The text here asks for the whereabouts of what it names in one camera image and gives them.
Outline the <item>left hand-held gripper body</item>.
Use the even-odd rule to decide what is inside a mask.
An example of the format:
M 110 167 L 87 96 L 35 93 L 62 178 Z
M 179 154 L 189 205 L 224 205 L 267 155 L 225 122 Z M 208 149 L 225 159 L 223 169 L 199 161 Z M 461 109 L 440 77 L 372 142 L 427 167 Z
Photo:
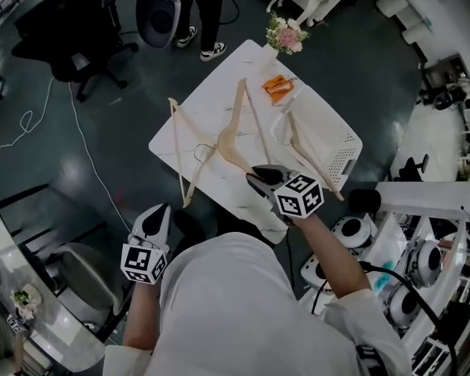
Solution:
M 168 264 L 171 206 L 163 203 L 139 215 L 121 253 L 121 271 L 131 281 L 156 284 Z

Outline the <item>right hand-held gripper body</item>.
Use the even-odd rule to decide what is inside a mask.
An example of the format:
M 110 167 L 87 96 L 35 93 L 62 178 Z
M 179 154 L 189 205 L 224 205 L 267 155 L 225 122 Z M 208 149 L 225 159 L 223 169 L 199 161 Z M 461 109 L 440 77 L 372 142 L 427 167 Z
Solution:
M 246 174 L 248 185 L 271 205 L 279 219 L 306 219 L 323 203 L 317 179 L 277 164 L 261 164 Z

